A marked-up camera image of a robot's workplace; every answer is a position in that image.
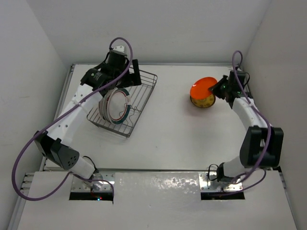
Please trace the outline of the orange plastic plate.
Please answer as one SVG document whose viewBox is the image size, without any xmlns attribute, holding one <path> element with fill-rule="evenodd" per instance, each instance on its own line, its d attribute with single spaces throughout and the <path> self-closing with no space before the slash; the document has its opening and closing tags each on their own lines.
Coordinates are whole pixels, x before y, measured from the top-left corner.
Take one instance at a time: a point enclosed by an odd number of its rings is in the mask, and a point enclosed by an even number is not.
<svg viewBox="0 0 307 230">
<path fill-rule="evenodd" d="M 212 95 L 212 92 L 209 89 L 216 83 L 217 80 L 213 77 L 199 79 L 192 85 L 189 92 L 190 96 L 196 100 L 205 99 Z"/>
</svg>

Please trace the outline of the yellow patterned plate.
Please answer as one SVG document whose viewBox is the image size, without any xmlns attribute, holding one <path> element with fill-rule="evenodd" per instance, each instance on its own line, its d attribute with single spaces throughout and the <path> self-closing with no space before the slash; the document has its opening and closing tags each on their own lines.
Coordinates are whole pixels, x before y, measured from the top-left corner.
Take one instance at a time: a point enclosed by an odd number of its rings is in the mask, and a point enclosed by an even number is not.
<svg viewBox="0 0 307 230">
<path fill-rule="evenodd" d="M 195 99 L 193 97 L 190 97 L 190 100 L 192 104 L 198 108 L 209 108 L 214 105 L 216 97 L 213 94 L 211 94 L 210 96 L 204 99 Z"/>
</svg>

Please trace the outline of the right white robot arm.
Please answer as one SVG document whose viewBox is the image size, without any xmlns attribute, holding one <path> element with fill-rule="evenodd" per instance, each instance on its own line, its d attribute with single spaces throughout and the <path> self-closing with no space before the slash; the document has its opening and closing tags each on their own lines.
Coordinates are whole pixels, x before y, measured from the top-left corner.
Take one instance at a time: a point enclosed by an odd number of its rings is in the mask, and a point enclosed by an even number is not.
<svg viewBox="0 0 307 230">
<path fill-rule="evenodd" d="M 246 129 L 239 155 L 217 167 L 219 183 L 234 183 L 241 176 L 248 179 L 256 169 L 275 168 L 280 163 L 283 130 L 273 127 L 260 113 L 252 96 L 244 89 L 245 77 L 245 72 L 232 70 L 229 76 L 224 75 L 209 88 L 214 96 L 229 104 Z"/>
</svg>

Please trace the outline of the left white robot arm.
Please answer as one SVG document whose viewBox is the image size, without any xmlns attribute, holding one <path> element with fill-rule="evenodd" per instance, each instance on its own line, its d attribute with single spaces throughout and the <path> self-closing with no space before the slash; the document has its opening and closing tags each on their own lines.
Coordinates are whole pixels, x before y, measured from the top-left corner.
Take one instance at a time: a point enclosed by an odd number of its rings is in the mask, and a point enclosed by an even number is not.
<svg viewBox="0 0 307 230">
<path fill-rule="evenodd" d="M 113 89 L 140 85 L 139 64 L 127 56 L 125 46 L 110 47 L 106 59 L 86 71 L 71 101 L 45 131 L 35 134 L 35 144 L 48 160 L 84 179 L 96 171 L 70 147 L 73 136 L 91 109 Z"/>
</svg>

